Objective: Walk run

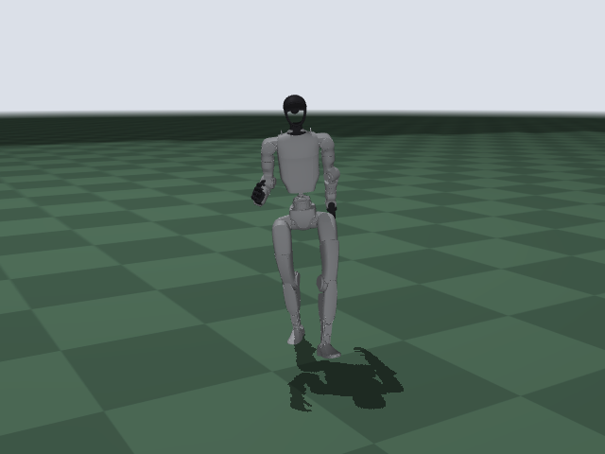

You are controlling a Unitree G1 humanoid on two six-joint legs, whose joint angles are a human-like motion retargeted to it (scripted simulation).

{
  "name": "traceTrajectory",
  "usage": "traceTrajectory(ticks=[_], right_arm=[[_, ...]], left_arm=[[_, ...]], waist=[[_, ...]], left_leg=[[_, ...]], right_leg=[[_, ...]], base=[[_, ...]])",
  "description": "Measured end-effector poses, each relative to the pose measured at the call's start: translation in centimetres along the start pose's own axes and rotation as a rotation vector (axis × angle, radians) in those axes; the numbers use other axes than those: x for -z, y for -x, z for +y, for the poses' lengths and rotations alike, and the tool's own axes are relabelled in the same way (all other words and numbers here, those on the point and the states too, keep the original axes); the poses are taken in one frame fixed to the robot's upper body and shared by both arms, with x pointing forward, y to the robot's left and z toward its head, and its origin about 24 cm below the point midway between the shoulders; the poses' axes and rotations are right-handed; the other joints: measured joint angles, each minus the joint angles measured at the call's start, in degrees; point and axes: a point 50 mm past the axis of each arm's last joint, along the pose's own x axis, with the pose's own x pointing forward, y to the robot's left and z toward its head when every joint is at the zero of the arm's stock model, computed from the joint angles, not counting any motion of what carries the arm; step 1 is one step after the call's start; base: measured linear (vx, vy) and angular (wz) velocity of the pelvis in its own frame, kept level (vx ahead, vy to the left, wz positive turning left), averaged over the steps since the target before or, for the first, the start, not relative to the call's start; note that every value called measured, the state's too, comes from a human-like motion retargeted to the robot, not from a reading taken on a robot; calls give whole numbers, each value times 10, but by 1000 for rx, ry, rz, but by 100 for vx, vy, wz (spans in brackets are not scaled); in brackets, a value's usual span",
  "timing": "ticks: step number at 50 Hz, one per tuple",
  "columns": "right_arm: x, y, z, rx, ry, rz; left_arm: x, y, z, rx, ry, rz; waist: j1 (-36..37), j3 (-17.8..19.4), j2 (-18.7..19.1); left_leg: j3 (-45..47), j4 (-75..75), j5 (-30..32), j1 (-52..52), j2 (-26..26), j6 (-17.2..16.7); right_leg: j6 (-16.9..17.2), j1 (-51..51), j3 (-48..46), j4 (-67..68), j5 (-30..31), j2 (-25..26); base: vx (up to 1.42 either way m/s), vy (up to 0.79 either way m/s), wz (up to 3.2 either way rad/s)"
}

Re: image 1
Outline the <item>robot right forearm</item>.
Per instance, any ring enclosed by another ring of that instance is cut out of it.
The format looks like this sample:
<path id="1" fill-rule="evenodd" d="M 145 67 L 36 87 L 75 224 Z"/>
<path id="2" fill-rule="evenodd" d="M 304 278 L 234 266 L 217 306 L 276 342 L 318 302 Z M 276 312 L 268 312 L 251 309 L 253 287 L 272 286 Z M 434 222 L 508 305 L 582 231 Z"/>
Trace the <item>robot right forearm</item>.
<path id="1" fill-rule="evenodd" d="M 263 177 L 263 176 L 262 176 L 262 177 Z M 262 178 L 261 178 L 261 180 L 262 180 Z M 261 180 L 260 180 L 260 182 L 261 182 Z M 267 198 L 268 198 L 268 196 L 269 196 L 269 194 L 270 194 L 270 188 L 269 188 L 269 186 L 265 185 L 265 186 L 261 186 L 261 188 L 263 188 L 263 189 L 264 189 L 264 190 L 262 190 L 262 191 L 265 193 L 265 197 L 264 197 L 263 201 L 261 202 L 262 204 L 257 204 L 257 203 L 254 201 L 254 204 L 255 204 L 255 205 L 258 205 L 258 206 L 260 206 L 260 207 L 262 207 L 262 205 L 264 205 L 264 204 L 265 204 L 265 202 L 266 202 L 266 200 L 267 200 Z"/>

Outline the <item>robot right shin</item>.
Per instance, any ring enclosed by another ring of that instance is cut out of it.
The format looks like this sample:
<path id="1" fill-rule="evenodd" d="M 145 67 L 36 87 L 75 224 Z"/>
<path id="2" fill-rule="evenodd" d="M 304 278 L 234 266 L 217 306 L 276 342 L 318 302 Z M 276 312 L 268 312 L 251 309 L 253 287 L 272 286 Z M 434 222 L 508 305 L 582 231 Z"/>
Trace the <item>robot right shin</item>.
<path id="1" fill-rule="evenodd" d="M 285 306 L 290 314 L 293 329 L 298 326 L 299 330 L 301 327 L 300 318 L 300 306 L 301 306 L 301 294 L 300 287 L 292 288 L 288 283 L 283 284 L 283 293 L 285 297 Z M 299 331 L 300 332 L 300 331 Z"/>

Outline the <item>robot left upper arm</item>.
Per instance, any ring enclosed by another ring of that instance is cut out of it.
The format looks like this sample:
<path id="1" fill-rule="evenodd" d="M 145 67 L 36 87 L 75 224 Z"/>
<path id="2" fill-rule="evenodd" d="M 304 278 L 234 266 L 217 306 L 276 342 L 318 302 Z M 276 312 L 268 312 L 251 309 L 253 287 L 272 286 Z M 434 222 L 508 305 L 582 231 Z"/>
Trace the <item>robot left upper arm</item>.
<path id="1" fill-rule="evenodd" d="M 316 133 L 321 148 L 321 160 L 323 165 L 323 178 L 328 183 L 334 182 L 340 176 L 339 170 L 334 167 L 335 144 L 328 133 Z"/>

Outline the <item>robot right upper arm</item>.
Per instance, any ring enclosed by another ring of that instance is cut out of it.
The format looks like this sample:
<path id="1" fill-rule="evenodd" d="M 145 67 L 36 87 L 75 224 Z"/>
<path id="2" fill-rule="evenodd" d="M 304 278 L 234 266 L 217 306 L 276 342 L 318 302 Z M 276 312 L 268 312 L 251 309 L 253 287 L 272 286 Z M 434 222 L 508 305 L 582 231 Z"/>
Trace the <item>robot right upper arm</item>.
<path id="1" fill-rule="evenodd" d="M 277 150 L 278 137 L 269 137 L 262 142 L 261 148 L 261 167 L 263 170 L 262 180 L 266 180 L 264 184 L 273 189 L 276 185 L 276 178 L 273 177 L 274 170 L 274 154 Z M 261 181 L 262 181 L 261 180 Z"/>

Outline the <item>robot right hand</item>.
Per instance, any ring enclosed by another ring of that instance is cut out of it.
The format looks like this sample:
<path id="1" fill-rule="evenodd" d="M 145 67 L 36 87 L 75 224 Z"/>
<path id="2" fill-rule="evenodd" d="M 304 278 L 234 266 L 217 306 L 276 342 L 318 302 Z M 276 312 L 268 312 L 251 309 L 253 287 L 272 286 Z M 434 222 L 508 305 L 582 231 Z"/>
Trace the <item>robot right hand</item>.
<path id="1" fill-rule="evenodd" d="M 263 201 L 264 197 L 265 197 L 265 193 L 262 191 L 264 190 L 263 188 L 261 188 L 261 186 L 265 186 L 266 180 L 262 180 L 260 183 L 257 183 L 256 186 L 253 189 L 251 198 L 257 203 L 257 204 L 262 204 L 261 202 Z"/>

